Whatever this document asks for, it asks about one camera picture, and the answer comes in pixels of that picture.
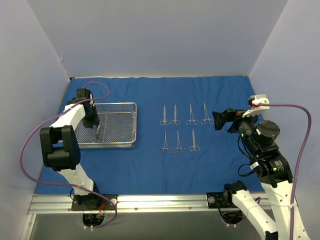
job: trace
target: gray floor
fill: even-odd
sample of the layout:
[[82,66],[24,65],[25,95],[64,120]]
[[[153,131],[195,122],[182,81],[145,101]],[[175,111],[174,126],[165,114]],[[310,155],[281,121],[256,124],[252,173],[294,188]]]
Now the gray floor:
[[251,240],[253,228],[246,219],[226,227],[217,211],[120,213],[114,223],[84,231],[79,214],[38,214],[31,240]]

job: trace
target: screw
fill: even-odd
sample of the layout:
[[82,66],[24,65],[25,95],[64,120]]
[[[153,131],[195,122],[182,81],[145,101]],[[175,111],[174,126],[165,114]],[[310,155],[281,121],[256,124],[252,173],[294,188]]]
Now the screw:
[[111,200],[110,200],[114,205],[116,205],[117,204],[117,199],[115,199],[115,198],[112,198]]
[[208,203],[214,204],[216,202],[216,199],[213,196],[208,197]]

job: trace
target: blue cloth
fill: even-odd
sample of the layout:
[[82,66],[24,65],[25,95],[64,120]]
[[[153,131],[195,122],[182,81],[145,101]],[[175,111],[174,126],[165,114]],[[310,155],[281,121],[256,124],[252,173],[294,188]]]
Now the blue cloth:
[[[86,78],[71,80],[65,93],[61,111],[68,100],[76,96],[76,89],[98,81],[110,89],[101,103],[135,102],[137,104],[137,140],[130,149],[81,149],[81,165],[104,194],[196,194],[220,192],[224,184],[241,180],[250,191],[261,191],[255,174],[238,176],[238,167],[248,163],[237,147],[237,134],[227,133],[228,126],[215,131],[214,125],[186,125],[192,104],[194,119],[204,118],[204,102],[212,118],[212,111],[226,108],[248,109],[248,97],[254,94],[246,76],[162,77],[162,78]],[[87,87],[94,97],[106,90],[98,84]],[[163,108],[168,121],[177,118],[180,125],[161,126]],[[192,129],[199,152],[190,152]],[[159,153],[167,133],[169,148],[177,147],[177,131],[186,153]],[[244,167],[242,173],[250,171]],[[41,181],[66,183],[60,174],[44,167]],[[71,187],[38,185],[37,194],[68,194]]]

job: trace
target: metal basket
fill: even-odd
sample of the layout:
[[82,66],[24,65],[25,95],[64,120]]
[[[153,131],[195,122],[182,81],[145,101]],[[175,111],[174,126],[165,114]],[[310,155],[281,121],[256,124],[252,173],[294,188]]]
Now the metal basket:
[[130,148],[137,139],[137,105],[134,102],[96,103],[100,128],[79,123],[75,136],[80,148]]

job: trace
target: white bracket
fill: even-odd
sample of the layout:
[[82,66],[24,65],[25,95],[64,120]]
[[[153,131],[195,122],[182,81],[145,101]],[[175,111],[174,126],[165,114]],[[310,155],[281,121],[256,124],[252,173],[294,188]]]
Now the white bracket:
[[252,95],[249,100],[252,103],[252,107],[242,115],[243,118],[257,116],[270,109],[269,106],[259,106],[259,104],[269,104],[269,100],[265,94]]

